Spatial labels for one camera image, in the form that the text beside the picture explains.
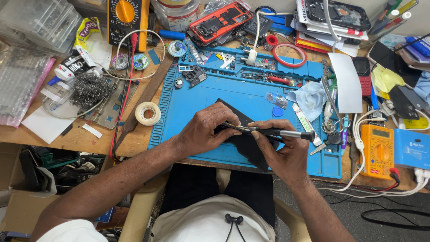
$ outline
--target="cardboard box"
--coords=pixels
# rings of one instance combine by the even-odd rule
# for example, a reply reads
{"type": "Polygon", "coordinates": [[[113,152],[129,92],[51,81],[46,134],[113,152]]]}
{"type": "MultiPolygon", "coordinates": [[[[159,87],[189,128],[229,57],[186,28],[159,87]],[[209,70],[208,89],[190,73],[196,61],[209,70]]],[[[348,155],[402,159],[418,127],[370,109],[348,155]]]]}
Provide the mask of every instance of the cardboard box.
{"type": "MultiPolygon", "coordinates": [[[[0,191],[1,189],[7,191],[9,187],[12,189],[0,231],[32,233],[42,211],[60,195],[40,198],[31,196],[34,192],[25,191],[24,174],[19,161],[21,150],[22,145],[0,143],[0,159],[4,161],[2,162],[2,169],[0,169],[0,191]]],[[[110,157],[106,157],[100,172],[113,167],[113,165],[114,161],[110,157]]]]}

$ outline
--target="bubble wrap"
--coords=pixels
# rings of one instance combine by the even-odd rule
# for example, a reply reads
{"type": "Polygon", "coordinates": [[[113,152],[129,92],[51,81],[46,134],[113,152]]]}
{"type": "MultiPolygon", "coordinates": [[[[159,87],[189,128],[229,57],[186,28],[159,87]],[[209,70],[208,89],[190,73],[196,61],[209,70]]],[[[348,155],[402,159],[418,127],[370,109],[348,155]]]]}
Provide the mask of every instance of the bubble wrap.
{"type": "Polygon", "coordinates": [[[103,76],[84,73],[76,76],[75,79],[70,104],[82,109],[92,108],[103,98],[110,97],[115,91],[115,88],[103,76]]]}
{"type": "Polygon", "coordinates": [[[54,61],[14,46],[0,52],[0,124],[19,126],[54,61]]]}

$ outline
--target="black earphones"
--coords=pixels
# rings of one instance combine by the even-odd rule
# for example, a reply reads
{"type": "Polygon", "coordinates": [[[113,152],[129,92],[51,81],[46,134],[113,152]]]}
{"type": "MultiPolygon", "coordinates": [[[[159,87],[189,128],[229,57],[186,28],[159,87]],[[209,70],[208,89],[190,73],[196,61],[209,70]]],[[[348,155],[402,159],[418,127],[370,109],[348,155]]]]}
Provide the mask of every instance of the black earphones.
{"type": "Polygon", "coordinates": [[[243,242],[246,242],[245,239],[243,238],[242,233],[240,232],[240,229],[239,229],[239,226],[238,226],[241,222],[243,222],[243,217],[242,216],[232,217],[232,216],[230,216],[230,214],[226,214],[225,215],[225,220],[227,221],[227,223],[231,223],[230,232],[228,232],[228,236],[227,236],[227,239],[225,240],[225,242],[227,242],[228,238],[230,237],[231,229],[233,228],[233,223],[236,224],[237,231],[239,232],[240,237],[242,237],[243,242]]]}
{"type": "Polygon", "coordinates": [[[225,220],[227,220],[227,223],[237,223],[237,224],[240,224],[241,222],[243,222],[243,217],[242,216],[232,217],[232,216],[230,216],[230,214],[226,214],[225,215],[225,220]]]}

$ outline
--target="floor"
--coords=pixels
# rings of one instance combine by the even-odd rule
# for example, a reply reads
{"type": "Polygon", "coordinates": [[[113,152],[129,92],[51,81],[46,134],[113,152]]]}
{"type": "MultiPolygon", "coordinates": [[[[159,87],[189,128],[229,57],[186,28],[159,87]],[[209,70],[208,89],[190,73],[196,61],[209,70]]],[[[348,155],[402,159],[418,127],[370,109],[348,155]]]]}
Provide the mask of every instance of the floor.
{"type": "MultiPolygon", "coordinates": [[[[285,204],[292,207],[298,213],[300,209],[291,193],[291,191],[287,188],[285,183],[281,180],[277,180],[277,176],[273,176],[273,188],[275,197],[281,199],[285,204]]],[[[336,195],[339,198],[345,199],[348,196],[342,194],[335,194],[327,190],[320,190],[321,194],[324,195],[336,195]]],[[[412,209],[419,210],[423,212],[430,213],[430,194],[426,193],[416,193],[409,196],[404,197],[391,197],[396,202],[400,202],[403,204],[418,206],[419,208],[411,208],[403,205],[398,205],[394,202],[386,200],[384,198],[378,199],[355,199],[355,201],[364,201],[364,202],[374,202],[378,203],[386,208],[403,208],[403,209],[412,209]]],[[[334,197],[325,197],[327,202],[338,202],[340,199],[334,197]]],[[[341,222],[346,226],[346,228],[351,232],[354,238],[359,242],[428,242],[430,239],[430,232],[425,231],[415,231],[415,230],[405,230],[400,228],[394,228],[389,226],[382,226],[375,223],[370,223],[363,220],[360,214],[367,210],[380,209],[381,207],[373,204],[363,204],[363,203],[352,203],[352,202],[342,202],[339,204],[332,204],[330,207],[337,214],[341,222]]],[[[403,214],[405,217],[413,221],[414,223],[418,223],[422,226],[430,226],[430,218],[418,216],[418,215],[409,215],[403,214]]],[[[410,225],[408,221],[401,218],[400,216],[393,213],[382,213],[370,215],[371,218],[378,220],[390,221],[393,223],[404,223],[410,225]]],[[[278,219],[278,234],[279,234],[279,242],[288,242],[290,241],[290,232],[288,227],[279,219],[278,219]]]]}

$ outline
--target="chair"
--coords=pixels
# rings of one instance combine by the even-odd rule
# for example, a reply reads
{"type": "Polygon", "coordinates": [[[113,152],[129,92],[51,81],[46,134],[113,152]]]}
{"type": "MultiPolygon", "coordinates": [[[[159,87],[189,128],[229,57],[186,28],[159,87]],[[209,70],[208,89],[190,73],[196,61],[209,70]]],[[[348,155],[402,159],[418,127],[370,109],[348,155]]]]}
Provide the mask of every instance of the chair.
{"type": "MultiPolygon", "coordinates": [[[[142,242],[152,210],[163,194],[168,174],[155,178],[134,196],[119,242],[142,242]]],[[[230,171],[217,169],[217,181],[223,192],[230,180],[230,171]]],[[[310,242],[303,217],[291,207],[273,197],[276,215],[288,226],[291,242],[310,242]]]]}

